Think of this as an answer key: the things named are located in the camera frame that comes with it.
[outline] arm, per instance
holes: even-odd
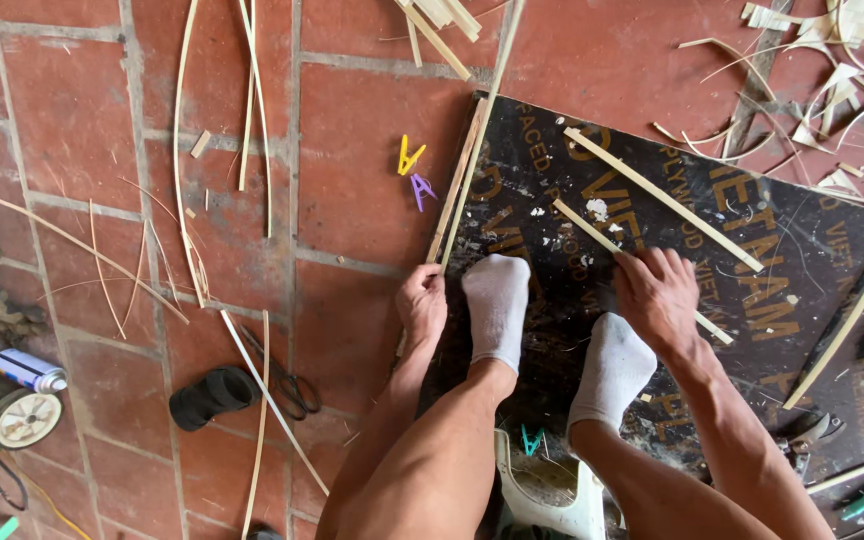
[[[405,351],[335,476],[318,519],[318,540],[335,538],[342,513],[415,421],[419,390],[448,317],[446,282],[439,272],[438,264],[418,266],[395,295],[407,336]]]
[[[658,355],[689,404],[715,487],[779,537],[834,538],[765,427],[726,376],[693,312],[695,267],[673,250],[619,252],[619,310]]]

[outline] white sock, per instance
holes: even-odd
[[[491,254],[462,276],[472,326],[472,363],[498,359],[519,374],[531,275],[525,260]]]
[[[579,391],[568,411],[565,440],[580,420],[599,420],[618,432],[622,415],[648,385],[656,366],[656,354],[625,319],[616,313],[599,317],[592,326]]]

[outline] purple clothespin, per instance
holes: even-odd
[[[435,193],[432,192],[432,186],[429,185],[427,179],[418,174],[412,175],[412,190],[415,192],[415,202],[418,203],[418,211],[423,211],[423,192],[428,193],[433,199],[439,200]]]

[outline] black plywood board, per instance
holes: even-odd
[[[766,269],[752,272],[629,178],[581,146],[570,147],[564,135],[570,126],[753,251]],[[696,263],[699,310],[734,342],[724,345],[701,327],[700,334],[770,432],[791,433],[796,421],[814,418],[808,411],[847,423],[840,437],[813,454],[807,481],[864,462],[864,317],[799,408],[781,407],[804,366],[817,358],[816,345],[834,335],[864,283],[864,206],[504,97],[495,102],[473,178],[446,269],[449,322],[423,385],[424,408],[458,385],[469,366],[472,338],[461,276],[491,253],[522,257],[533,276],[520,375],[496,423],[510,433],[513,446],[522,445],[520,425],[530,434],[545,428],[550,450],[561,454],[555,439],[565,432],[582,374],[584,339],[614,301],[614,263],[551,204],[558,197],[594,222],[587,204],[599,199],[608,210],[597,227],[623,249],[674,248]],[[621,230],[610,230],[613,223]],[[688,408],[664,367],[643,392],[653,399],[631,405],[622,436],[707,480]],[[837,507],[861,485],[829,490],[825,506]]]

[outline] white wheel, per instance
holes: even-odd
[[[63,403],[52,394],[16,390],[0,399],[0,448],[28,448],[52,432]]]

